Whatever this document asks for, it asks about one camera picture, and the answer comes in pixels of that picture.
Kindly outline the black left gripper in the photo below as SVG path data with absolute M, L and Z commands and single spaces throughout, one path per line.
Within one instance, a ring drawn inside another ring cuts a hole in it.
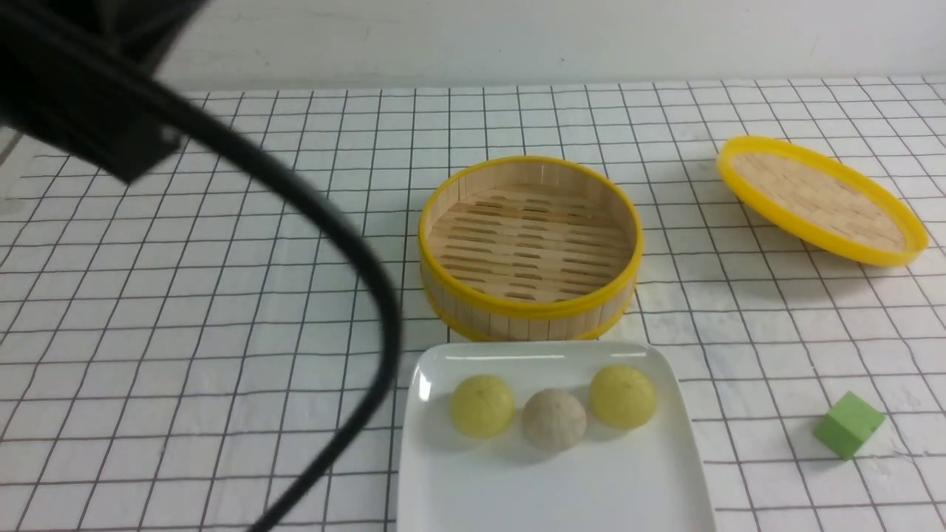
M 203 1 L 4 1 L 2 125 L 131 184 L 182 135 L 75 60 L 101 52 L 154 78 Z

